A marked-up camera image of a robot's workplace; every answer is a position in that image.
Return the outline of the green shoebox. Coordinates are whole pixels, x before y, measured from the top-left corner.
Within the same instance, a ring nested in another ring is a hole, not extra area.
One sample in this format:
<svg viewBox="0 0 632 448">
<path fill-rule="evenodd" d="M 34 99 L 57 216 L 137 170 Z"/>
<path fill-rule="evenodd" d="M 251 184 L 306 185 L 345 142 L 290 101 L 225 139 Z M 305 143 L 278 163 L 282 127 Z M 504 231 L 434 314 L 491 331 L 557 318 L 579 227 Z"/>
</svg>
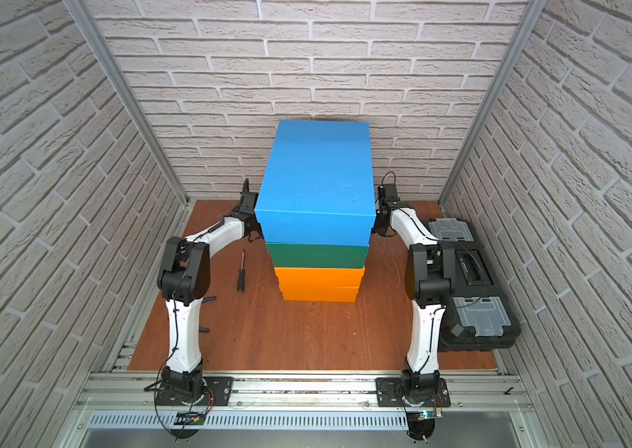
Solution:
<svg viewBox="0 0 632 448">
<path fill-rule="evenodd" d="M 267 243 L 273 265 L 279 268 L 362 269 L 368 246 L 329 246 Z"/>
</svg>

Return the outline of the blue shoebox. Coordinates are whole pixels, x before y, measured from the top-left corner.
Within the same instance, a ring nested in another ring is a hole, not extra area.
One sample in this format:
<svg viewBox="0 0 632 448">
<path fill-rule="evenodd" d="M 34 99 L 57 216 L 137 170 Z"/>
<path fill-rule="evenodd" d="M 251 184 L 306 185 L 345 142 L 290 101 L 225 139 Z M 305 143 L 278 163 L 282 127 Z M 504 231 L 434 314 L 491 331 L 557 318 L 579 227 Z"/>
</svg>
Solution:
<svg viewBox="0 0 632 448">
<path fill-rule="evenodd" d="M 369 124 L 281 121 L 256 218 L 269 243 L 368 246 L 376 219 Z"/>
</svg>

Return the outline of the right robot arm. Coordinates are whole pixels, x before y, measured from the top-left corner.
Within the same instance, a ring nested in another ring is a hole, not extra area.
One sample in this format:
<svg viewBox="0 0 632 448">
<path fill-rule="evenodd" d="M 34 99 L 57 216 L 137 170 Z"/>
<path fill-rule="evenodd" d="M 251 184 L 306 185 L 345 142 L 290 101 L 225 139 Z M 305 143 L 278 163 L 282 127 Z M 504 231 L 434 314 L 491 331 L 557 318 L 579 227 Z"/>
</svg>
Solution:
<svg viewBox="0 0 632 448">
<path fill-rule="evenodd" d="M 411 401 L 435 395 L 440 384 L 438 347 L 450 280 L 443 267 L 439 239 L 418 218 L 416 210 L 402 201 L 394 183 L 377 188 L 377 218 L 373 233 L 389 230 L 407 247 L 405 287 L 413 309 L 412 334 L 406 368 L 402 371 L 403 394 Z"/>
</svg>

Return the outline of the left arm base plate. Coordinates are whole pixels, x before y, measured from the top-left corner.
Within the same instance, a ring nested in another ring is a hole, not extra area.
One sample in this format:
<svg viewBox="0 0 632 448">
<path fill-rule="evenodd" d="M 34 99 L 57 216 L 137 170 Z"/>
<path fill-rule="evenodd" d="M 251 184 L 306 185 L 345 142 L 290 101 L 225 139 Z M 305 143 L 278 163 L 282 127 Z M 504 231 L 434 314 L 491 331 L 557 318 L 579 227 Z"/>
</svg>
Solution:
<svg viewBox="0 0 632 448">
<path fill-rule="evenodd" d="M 210 400 L 209 392 L 215 399 L 214 406 L 225 407 L 228 405 L 234 377 L 231 376 L 207 376 L 203 378 L 203 391 L 200 397 L 193 398 L 187 393 L 179 392 L 168 386 L 159 386 L 156 392 L 155 403 L 157 406 L 189 406 L 205 407 Z"/>
</svg>

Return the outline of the orange shoebox front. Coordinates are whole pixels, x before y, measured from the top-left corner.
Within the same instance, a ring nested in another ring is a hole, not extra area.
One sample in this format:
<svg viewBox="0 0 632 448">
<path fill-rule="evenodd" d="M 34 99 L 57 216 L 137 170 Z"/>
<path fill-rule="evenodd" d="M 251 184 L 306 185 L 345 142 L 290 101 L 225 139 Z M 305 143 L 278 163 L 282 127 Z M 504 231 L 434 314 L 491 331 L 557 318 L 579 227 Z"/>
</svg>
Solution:
<svg viewBox="0 0 632 448">
<path fill-rule="evenodd" d="M 277 267 L 281 287 L 360 287 L 366 269 Z"/>
</svg>

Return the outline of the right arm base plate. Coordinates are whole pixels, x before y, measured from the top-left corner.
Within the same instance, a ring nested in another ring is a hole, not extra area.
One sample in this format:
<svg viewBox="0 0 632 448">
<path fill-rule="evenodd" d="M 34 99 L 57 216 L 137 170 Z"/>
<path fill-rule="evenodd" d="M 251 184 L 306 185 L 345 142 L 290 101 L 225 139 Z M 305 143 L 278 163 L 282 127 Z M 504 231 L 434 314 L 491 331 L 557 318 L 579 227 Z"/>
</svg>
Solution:
<svg viewBox="0 0 632 448">
<path fill-rule="evenodd" d="M 406 393 L 406 387 L 396 377 L 377 377 L 375 380 L 378 406 L 385 408 L 448 408 L 451 406 L 450 392 L 444 378 L 431 392 Z"/>
</svg>

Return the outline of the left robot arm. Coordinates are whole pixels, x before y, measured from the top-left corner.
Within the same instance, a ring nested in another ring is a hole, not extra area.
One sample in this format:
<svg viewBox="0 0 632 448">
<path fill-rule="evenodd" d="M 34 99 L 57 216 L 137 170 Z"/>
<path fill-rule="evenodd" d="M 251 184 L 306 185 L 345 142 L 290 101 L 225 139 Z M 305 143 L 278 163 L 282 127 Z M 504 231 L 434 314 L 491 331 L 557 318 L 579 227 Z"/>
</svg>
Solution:
<svg viewBox="0 0 632 448">
<path fill-rule="evenodd" d="M 170 355 L 160 372 L 159 388 L 193 403 L 205 391 L 198 335 L 200 308 L 211 285 L 211 257 L 251 233 L 258 194 L 243 182 L 239 203 L 213 226 L 187 237 L 172 237 L 164 248 L 157 287 L 169 312 Z"/>
</svg>

